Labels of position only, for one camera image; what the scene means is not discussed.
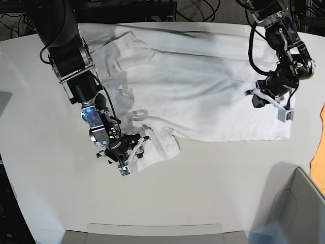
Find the orange object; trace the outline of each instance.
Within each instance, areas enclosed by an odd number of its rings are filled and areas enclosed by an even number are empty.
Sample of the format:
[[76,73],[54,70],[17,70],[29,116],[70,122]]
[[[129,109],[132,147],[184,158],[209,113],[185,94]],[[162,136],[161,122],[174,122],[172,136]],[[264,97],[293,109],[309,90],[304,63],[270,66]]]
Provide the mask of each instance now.
[[310,163],[310,177],[325,195],[325,105],[320,117],[323,122],[323,132],[316,155]]

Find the table surface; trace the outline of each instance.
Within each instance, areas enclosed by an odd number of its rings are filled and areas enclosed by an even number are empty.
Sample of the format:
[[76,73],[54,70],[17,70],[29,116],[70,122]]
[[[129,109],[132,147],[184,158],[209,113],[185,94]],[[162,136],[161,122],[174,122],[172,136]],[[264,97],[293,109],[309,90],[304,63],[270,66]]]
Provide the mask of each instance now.
[[[249,36],[250,27],[220,23],[132,26]],[[97,152],[53,74],[41,63],[37,35],[0,42],[0,152],[36,240],[58,243],[87,224],[221,224],[223,232],[258,229],[297,166],[309,172],[325,102],[325,38],[301,34],[317,63],[302,81],[287,141],[204,143],[179,139],[181,153],[130,177],[94,158]]]

